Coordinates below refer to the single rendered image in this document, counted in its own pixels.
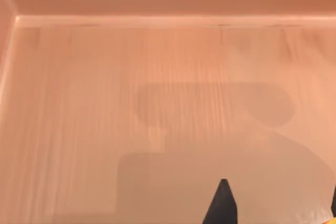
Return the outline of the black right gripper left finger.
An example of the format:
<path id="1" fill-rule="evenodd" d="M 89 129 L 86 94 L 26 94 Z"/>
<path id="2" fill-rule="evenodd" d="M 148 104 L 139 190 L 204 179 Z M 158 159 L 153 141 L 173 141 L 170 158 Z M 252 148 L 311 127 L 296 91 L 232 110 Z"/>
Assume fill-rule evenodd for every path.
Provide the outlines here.
<path id="1" fill-rule="evenodd" d="M 202 224 L 238 224 L 238 210 L 227 179 L 221 179 Z"/>

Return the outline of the shallow salmon-coloured box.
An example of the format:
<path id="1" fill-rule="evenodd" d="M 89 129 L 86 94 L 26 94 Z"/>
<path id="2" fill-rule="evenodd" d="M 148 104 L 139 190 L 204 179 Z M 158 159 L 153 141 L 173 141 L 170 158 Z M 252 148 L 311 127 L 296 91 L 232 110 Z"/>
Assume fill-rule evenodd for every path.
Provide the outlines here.
<path id="1" fill-rule="evenodd" d="M 323 224 L 336 0 L 0 0 L 0 224 Z"/>

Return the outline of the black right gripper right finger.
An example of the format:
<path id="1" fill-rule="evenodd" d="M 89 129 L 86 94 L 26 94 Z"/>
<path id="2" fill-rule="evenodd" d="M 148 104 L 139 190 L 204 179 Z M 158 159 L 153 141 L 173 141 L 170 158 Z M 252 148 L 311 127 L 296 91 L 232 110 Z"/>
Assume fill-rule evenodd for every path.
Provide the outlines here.
<path id="1" fill-rule="evenodd" d="M 336 218 L 336 186 L 334 188 L 332 202 L 331 202 L 331 212 L 334 218 Z"/>

